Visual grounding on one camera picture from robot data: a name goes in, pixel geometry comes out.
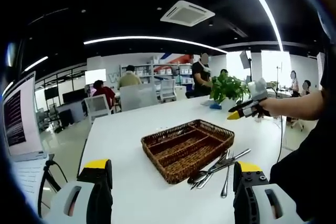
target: spoon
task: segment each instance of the spoon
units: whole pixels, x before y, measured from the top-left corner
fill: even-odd
[[[208,174],[207,171],[201,170],[198,173],[196,173],[194,176],[190,177],[187,182],[188,184],[198,183],[204,180],[207,174]]]

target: floor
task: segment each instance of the floor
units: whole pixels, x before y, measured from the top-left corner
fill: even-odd
[[[68,181],[76,179],[81,153],[90,128],[89,120],[86,118],[84,121],[76,123],[58,134],[55,134],[53,131],[41,133],[44,148],[49,154],[55,154],[54,161],[60,165]],[[291,127],[286,126],[285,135],[282,140],[280,160],[293,150],[296,150],[307,135],[308,130],[306,129],[301,132],[298,127],[291,129]],[[52,166],[50,171],[60,186],[65,184],[63,175],[57,166]],[[55,195],[55,192],[46,182],[42,201],[48,207],[50,207],[53,195]],[[42,216],[45,216],[49,211],[47,206],[42,204]]]

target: wicker basket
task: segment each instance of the wicker basket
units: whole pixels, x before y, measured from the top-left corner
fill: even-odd
[[[233,144],[235,134],[203,120],[145,136],[142,148],[169,184],[201,170]]]

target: ceiling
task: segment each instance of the ceiling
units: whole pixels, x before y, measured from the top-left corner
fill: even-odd
[[[216,51],[169,41],[119,40],[84,45],[91,39],[115,36],[161,36],[190,40],[213,47],[237,42],[276,41],[274,30],[258,0],[185,0],[216,15],[194,27],[160,21],[179,0],[7,0],[9,40],[25,38],[23,69],[39,64],[38,78],[85,62],[88,57],[130,52],[176,52],[198,54]],[[304,0],[266,0],[278,25],[282,41],[308,48],[284,46],[300,54],[317,54],[322,33],[316,12]],[[244,47],[233,47],[231,51]],[[252,46],[251,50],[278,46]]]

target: ceiling light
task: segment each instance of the ceiling light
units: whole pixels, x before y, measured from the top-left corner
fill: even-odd
[[[174,39],[174,38],[166,38],[166,37],[154,37],[154,36],[123,36],[123,37],[110,37],[110,38],[104,38],[104,39],[94,39],[94,40],[89,40],[85,41],[84,45],[87,44],[92,44],[92,43],[97,43],[97,42],[103,42],[103,41],[109,41],[109,40],[122,40],[122,39],[157,39],[157,40],[167,40],[167,41],[174,41],[174,42],[181,42],[181,43],[186,43],[186,44],[191,44],[199,47],[205,47],[211,50],[216,50],[218,52],[222,52],[224,54],[227,54],[227,51],[221,50],[216,47],[211,47],[205,44],[193,42],[193,41],[188,41],[188,40],[183,40],[183,39]]]
[[[2,97],[5,95],[5,93],[9,90],[9,88],[14,84],[14,81],[10,82],[10,84],[5,87],[4,92],[2,92]]]
[[[48,56],[43,57],[42,59],[39,59],[38,61],[36,61],[35,63],[31,64],[29,67],[27,67],[24,72],[28,71],[29,69],[33,68],[34,66],[36,66],[37,64],[40,64],[42,61],[45,61],[46,59],[48,59]]]
[[[279,47],[280,47],[280,51],[283,52],[283,46],[282,46],[282,42],[281,42],[281,37],[280,37],[280,33],[279,33],[279,30],[278,30],[278,27],[277,27],[277,24],[275,23],[275,20],[274,20],[274,17],[272,15],[272,12],[271,10],[269,9],[267,3],[265,0],[259,0],[259,2],[261,3],[262,7],[264,8],[271,24],[272,24],[272,27],[273,27],[273,30],[274,30],[274,33],[277,37],[277,40],[278,40],[278,44],[279,44]]]

